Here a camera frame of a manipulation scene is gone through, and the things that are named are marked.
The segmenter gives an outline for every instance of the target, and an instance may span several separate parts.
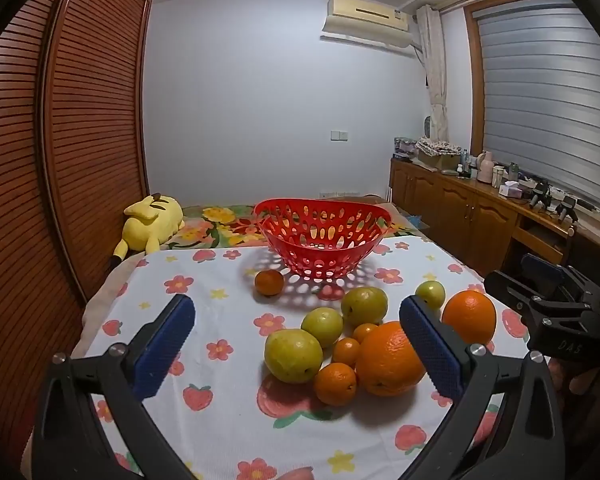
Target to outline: wooden wardrobe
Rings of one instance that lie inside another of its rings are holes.
[[[55,351],[148,194],[151,0],[29,0],[0,36],[0,449],[18,465]]]

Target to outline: blue gripper pad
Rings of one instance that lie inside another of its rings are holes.
[[[153,335],[134,366],[132,390],[136,399],[142,401],[158,393],[173,360],[193,329],[195,319],[196,309],[191,298],[177,294],[154,322],[140,329],[134,339],[142,339],[150,331]]]
[[[400,325],[440,395],[456,402],[464,393],[462,367],[429,319],[434,314],[424,312],[425,309],[428,307],[416,296],[404,298],[400,304]]]

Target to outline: white wall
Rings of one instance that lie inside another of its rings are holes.
[[[173,0],[154,5],[144,65],[152,192],[182,205],[384,195],[394,137],[419,138],[424,69],[321,41],[328,0]],[[330,140],[331,130],[349,133]]]
[[[469,35],[464,9],[441,15],[445,36],[446,114],[449,121],[449,142],[462,148],[471,147],[473,95]]]

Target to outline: beige curtain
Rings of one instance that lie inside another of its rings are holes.
[[[431,139],[449,140],[446,120],[446,63],[445,39],[442,35],[440,13],[431,6],[420,7],[417,12],[418,28],[422,37],[424,68],[429,81],[431,101]]]

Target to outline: small orange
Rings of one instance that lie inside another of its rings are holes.
[[[399,395],[424,377],[425,369],[399,321],[384,323],[360,345],[356,360],[360,385],[381,397]]]
[[[446,302],[442,322],[469,344],[487,345],[496,331],[496,309],[483,293],[463,290]]]
[[[277,270],[261,270],[254,280],[256,290],[263,296],[275,296],[282,292],[285,277]]]
[[[352,337],[340,339],[333,347],[332,363],[344,363],[353,368],[360,352],[360,343]]]
[[[353,368],[344,363],[326,365],[314,377],[315,395],[329,406],[344,406],[356,396],[358,380]]]
[[[378,326],[374,325],[373,323],[363,323],[362,325],[357,326],[353,331],[353,339],[362,344],[365,337],[376,328],[378,328]]]

